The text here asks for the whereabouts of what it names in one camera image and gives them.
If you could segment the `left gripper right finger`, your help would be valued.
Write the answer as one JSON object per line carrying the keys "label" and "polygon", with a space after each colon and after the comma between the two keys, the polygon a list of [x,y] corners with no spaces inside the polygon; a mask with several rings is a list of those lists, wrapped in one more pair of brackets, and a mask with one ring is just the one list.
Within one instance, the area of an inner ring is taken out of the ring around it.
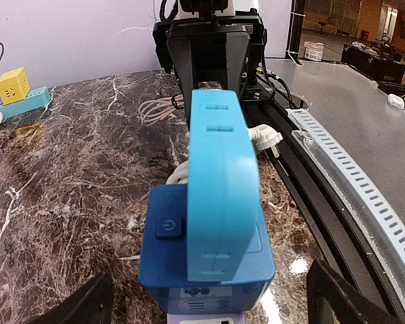
{"label": "left gripper right finger", "polygon": [[313,261],[306,296],[309,323],[405,323],[404,305],[376,258],[341,267]]}

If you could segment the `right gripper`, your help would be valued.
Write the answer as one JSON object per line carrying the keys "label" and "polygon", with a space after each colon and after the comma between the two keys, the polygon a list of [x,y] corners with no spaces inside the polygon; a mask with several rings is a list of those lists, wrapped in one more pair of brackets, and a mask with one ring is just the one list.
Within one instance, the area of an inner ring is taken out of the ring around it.
{"label": "right gripper", "polygon": [[153,30],[159,63],[178,79],[186,111],[201,82],[217,82],[237,95],[255,83],[266,34],[257,13],[158,22]]}

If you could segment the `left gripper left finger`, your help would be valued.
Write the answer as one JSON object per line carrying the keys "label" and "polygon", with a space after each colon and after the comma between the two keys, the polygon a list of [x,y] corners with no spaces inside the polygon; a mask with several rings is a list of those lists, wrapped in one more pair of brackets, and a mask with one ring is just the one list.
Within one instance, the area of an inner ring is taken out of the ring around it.
{"label": "left gripper left finger", "polygon": [[104,271],[88,280],[61,304],[30,323],[110,323],[113,301],[113,279],[109,271]]}

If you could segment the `purple power strip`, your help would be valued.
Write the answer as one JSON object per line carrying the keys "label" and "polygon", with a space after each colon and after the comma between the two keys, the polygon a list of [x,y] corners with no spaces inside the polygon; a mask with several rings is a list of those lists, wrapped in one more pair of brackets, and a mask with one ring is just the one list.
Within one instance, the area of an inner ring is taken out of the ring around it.
{"label": "purple power strip", "polygon": [[244,313],[212,315],[167,314],[167,324],[246,324]]}

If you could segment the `dark blue cube socket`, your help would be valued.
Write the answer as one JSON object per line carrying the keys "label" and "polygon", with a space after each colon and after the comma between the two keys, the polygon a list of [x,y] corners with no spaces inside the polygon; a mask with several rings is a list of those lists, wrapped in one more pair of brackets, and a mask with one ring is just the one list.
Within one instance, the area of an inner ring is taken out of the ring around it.
{"label": "dark blue cube socket", "polygon": [[241,313],[255,307],[275,276],[265,217],[259,214],[246,250],[215,250],[217,223],[187,230],[185,184],[158,185],[150,193],[139,280],[169,315]]}

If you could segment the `blue adapter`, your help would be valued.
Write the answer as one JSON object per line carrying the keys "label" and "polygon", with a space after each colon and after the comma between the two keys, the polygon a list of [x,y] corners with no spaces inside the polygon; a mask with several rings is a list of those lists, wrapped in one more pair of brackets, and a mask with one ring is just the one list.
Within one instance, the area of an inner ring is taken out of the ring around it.
{"label": "blue adapter", "polygon": [[187,230],[217,223],[215,250],[246,250],[260,210],[259,169],[238,96],[193,90],[188,159]]}

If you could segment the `teal power strip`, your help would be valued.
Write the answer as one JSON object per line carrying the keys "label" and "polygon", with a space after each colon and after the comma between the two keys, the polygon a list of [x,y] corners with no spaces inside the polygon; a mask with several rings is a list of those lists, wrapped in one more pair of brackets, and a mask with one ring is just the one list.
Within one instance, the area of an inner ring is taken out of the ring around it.
{"label": "teal power strip", "polygon": [[44,86],[31,90],[22,101],[8,105],[0,105],[0,112],[3,115],[3,119],[9,119],[35,109],[47,107],[50,100],[51,95],[49,89]]}

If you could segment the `yellow cube socket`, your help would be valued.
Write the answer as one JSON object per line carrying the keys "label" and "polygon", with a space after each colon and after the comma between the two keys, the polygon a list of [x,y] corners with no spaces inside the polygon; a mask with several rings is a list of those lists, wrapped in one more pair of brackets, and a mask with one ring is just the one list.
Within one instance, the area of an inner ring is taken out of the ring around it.
{"label": "yellow cube socket", "polygon": [[0,77],[0,98],[3,105],[24,100],[30,92],[30,83],[24,67],[5,72]]}

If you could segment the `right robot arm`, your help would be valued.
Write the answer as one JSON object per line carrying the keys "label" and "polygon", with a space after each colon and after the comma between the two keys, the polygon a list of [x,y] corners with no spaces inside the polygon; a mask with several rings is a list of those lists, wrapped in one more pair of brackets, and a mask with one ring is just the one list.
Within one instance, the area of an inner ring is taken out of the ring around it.
{"label": "right robot arm", "polygon": [[166,73],[174,73],[191,114],[192,91],[201,82],[218,82],[239,95],[257,82],[267,31],[256,8],[237,11],[233,1],[176,1],[174,10],[187,18],[165,16],[153,30],[156,54]]}

